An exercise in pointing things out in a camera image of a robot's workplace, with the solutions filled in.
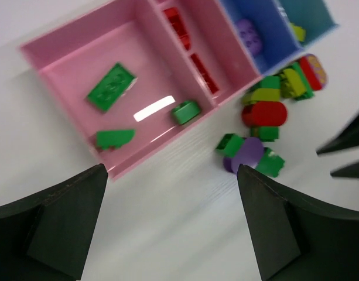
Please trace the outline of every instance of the blue storage box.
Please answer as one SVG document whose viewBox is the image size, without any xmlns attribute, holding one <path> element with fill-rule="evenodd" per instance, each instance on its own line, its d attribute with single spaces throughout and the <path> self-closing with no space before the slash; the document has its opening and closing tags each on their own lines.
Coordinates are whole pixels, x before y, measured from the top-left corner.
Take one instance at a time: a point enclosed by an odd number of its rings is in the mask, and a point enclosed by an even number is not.
<svg viewBox="0 0 359 281">
<path fill-rule="evenodd" d="M 237 23 L 241 19 L 248 19 L 262 37 L 262 53 L 254 57 L 255 64 L 262 74 L 271 74 L 301 52 L 301 45 L 274 0 L 220 2 L 237 31 Z"/>
<path fill-rule="evenodd" d="M 283 8 L 281 12 L 286 13 L 288 21 L 306 30 L 304 47 L 338 27 L 324 0 L 277 0 L 277 3 Z"/>
</svg>

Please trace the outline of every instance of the red lego brick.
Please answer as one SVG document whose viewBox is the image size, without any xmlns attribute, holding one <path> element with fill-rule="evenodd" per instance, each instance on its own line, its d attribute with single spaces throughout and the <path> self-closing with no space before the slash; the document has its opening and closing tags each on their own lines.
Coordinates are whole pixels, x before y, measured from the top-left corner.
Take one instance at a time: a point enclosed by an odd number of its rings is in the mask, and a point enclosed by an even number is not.
<svg viewBox="0 0 359 281">
<path fill-rule="evenodd" d="M 203 63 L 199 59 L 197 54 L 192 54 L 191 59 L 195 66 L 197 67 L 198 71 L 200 72 L 201 76 L 203 76 L 204 81 L 207 83 L 209 90 L 214 94 L 215 92 L 219 91 L 220 89 L 217 87 L 214 80 L 210 77 L 209 72 L 204 67 Z"/>
<path fill-rule="evenodd" d="M 298 60 L 313 91 L 324 89 L 327 84 L 327 75 L 318 58 L 313 54 L 307 54 Z"/>
<path fill-rule="evenodd" d="M 190 36 L 184 26 L 182 17 L 179 14 L 177 8 L 169 8 L 163 11 L 168 18 L 169 22 L 172 24 L 173 29 L 177 33 L 180 41 L 184 45 L 184 48 L 188 51 L 191 48 Z"/>
<path fill-rule="evenodd" d="M 281 102 L 260 101 L 242 111 L 242 120 L 247 127 L 279 127 L 287 117 L 287 109 Z"/>
</svg>

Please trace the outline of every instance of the toy block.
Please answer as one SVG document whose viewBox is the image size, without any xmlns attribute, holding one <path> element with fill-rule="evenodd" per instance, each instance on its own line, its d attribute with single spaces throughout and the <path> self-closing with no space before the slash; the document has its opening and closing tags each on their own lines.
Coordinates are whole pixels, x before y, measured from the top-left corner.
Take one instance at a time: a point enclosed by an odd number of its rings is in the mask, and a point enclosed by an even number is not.
<svg viewBox="0 0 359 281">
<path fill-rule="evenodd" d="M 239 31 L 239 36 L 249 52 L 253 56 L 259 55 L 264 45 L 255 25 L 249 19 L 241 19 L 237 22 L 236 27 Z"/>
<path fill-rule="evenodd" d="M 301 26 L 294 25 L 293 23 L 291 23 L 291 27 L 294 30 L 297 39 L 300 42 L 304 42 L 306 40 L 306 30 Z"/>
<path fill-rule="evenodd" d="M 195 101 L 185 101 L 172 110 L 172 115 L 179 125 L 183 125 L 201 113 Z"/>
<path fill-rule="evenodd" d="M 279 127 L 251 128 L 251 136 L 259 138 L 262 142 L 274 142 L 279 139 Z"/>
<path fill-rule="evenodd" d="M 256 167 L 256 171 L 270 177 L 278 177 L 285 166 L 285 161 L 272 149 L 265 148 L 264 155 Z"/>
<path fill-rule="evenodd" d="M 107 112 L 121 95 L 133 86 L 136 77 L 117 63 L 87 96 L 89 102 Z"/>
<path fill-rule="evenodd" d="M 182 21 L 182 17 L 179 14 L 179 10 L 177 8 L 169 8 L 163 11 L 172 24 L 173 29 L 177 33 L 180 41 L 182 42 L 184 48 L 188 51 L 191 48 L 190 36 L 187 32 L 184 23 Z"/>
<path fill-rule="evenodd" d="M 258 138 L 246 138 L 242 147 L 233 157 L 224 157 L 223 165 L 226 171 L 237 174 L 241 165 L 256 168 L 264 155 L 264 145 Z"/>
<path fill-rule="evenodd" d="M 225 157 L 233 158 L 243 143 L 244 139 L 242 137 L 234 133 L 227 133 L 217 145 L 216 151 Z"/>
<path fill-rule="evenodd" d="M 267 88 L 267 89 L 281 89 L 280 79 L 277 76 L 267 76 L 259 83 L 256 83 L 250 91 L 257 90 L 259 88 Z"/>
<path fill-rule="evenodd" d="M 242 120 L 247 127 L 279 127 L 287 117 L 287 109 L 281 102 L 259 101 L 242 111 Z"/>
<path fill-rule="evenodd" d="M 302 79 L 292 68 L 282 70 L 281 93 L 283 98 L 297 98 L 306 93 Z"/>
<path fill-rule="evenodd" d="M 253 92 L 246 93 L 242 98 L 242 104 L 250 105 L 258 101 L 279 101 L 280 97 L 281 91 L 278 89 L 260 88 Z"/>
<path fill-rule="evenodd" d="M 298 62 L 283 69 L 279 76 L 281 78 L 281 94 L 284 98 L 304 100 L 314 97 L 313 90 Z"/>
<path fill-rule="evenodd" d="M 203 79 L 204 79 L 205 83 L 207 84 L 211 93 L 214 94 L 214 93 L 218 92 L 220 89 L 218 88 L 218 86 L 214 82 L 214 80 L 210 77 L 208 70 L 204 67 L 199 56 L 197 54 L 192 54 L 191 59 L 192 59 L 192 62 L 197 67 L 198 71 L 200 72 L 201 76 L 203 77 Z"/>
<path fill-rule="evenodd" d="M 97 146 L 101 149 L 120 148 L 135 136 L 135 130 L 100 131 L 96 134 Z"/>
<path fill-rule="evenodd" d="M 311 86 L 309 85 L 309 82 L 308 82 L 306 76 L 304 75 L 303 70 L 300 67 L 299 63 L 297 63 L 297 62 L 293 63 L 291 65 L 291 67 L 299 74 L 299 76 L 301 77 L 301 79 L 303 81 L 304 86 L 306 87 L 306 92 L 303 95 L 296 97 L 295 100 L 300 101 L 300 100 L 307 100 L 309 98 L 313 98 L 314 97 L 313 90 L 312 90 Z"/>
<path fill-rule="evenodd" d="M 324 89 L 327 84 L 327 75 L 319 59 L 313 54 L 307 54 L 300 58 L 298 63 L 312 90 L 320 91 Z"/>
</svg>

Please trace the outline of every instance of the purple round block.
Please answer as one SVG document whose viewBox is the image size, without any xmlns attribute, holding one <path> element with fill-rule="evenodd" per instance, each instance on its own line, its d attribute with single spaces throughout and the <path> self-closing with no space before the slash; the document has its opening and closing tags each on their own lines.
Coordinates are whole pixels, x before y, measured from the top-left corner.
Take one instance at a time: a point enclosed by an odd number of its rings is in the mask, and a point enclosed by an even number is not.
<svg viewBox="0 0 359 281">
<path fill-rule="evenodd" d="M 260 34 L 249 19 L 241 19 L 237 24 L 239 36 L 253 56 L 261 53 L 263 44 Z"/>
<path fill-rule="evenodd" d="M 264 155 L 264 145 L 258 138 L 247 138 L 237 155 L 224 158 L 226 171 L 237 174 L 240 165 L 256 168 Z"/>
<path fill-rule="evenodd" d="M 231 168 L 231 160 L 232 158 L 224 157 L 224 168 L 229 173 L 233 173 L 233 170 Z"/>
</svg>

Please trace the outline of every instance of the green lego brick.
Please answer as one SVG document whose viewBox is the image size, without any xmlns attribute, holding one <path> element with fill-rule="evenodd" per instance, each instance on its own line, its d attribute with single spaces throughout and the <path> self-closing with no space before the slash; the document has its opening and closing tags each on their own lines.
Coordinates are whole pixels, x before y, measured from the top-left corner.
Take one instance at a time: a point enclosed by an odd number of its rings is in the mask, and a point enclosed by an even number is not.
<svg viewBox="0 0 359 281">
<path fill-rule="evenodd" d="M 135 81 L 136 77 L 117 63 L 89 93 L 87 99 L 102 112 L 107 112 Z"/>
<path fill-rule="evenodd" d="M 135 130 L 100 131 L 96 134 L 97 146 L 102 149 L 120 148 L 135 136 Z"/>
<path fill-rule="evenodd" d="M 254 127 L 251 128 L 251 136 L 262 142 L 274 142 L 279 139 L 279 127 Z"/>
<path fill-rule="evenodd" d="M 306 76 L 304 75 L 304 72 L 303 72 L 302 68 L 300 67 L 299 63 L 295 62 L 291 65 L 291 67 L 296 72 L 298 72 L 300 78 L 303 81 L 304 86 L 306 87 L 306 93 L 304 95 L 301 95 L 300 97 L 295 98 L 295 100 L 301 101 L 301 100 L 307 100 L 309 98 L 313 98 L 314 97 L 313 90 L 312 90 L 311 86 L 309 85 L 309 82 L 308 82 Z"/>
<path fill-rule="evenodd" d="M 256 171 L 270 177 L 278 177 L 285 167 L 285 161 L 270 148 L 265 148 L 264 156 L 256 167 Z"/>
<path fill-rule="evenodd" d="M 183 125 L 201 113 L 195 101 L 185 101 L 172 110 L 172 116 L 179 125 Z"/>
<path fill-rule="evenodd" d="M 227 133 L 217 145 L 216 151 L 223 156 L 233 158 L 240 150 L 244 139 L 234 133 Z"/>
<path fill-rule="evenodd" d="M 259 83 L 255 84 L 250 90 L 255 91 L 259 88 L 267 88 L 267 89 L 280 89 L 281 84 L 279 81 L 279 77 L 276 76 L 267 76 Z"/>
</svg>

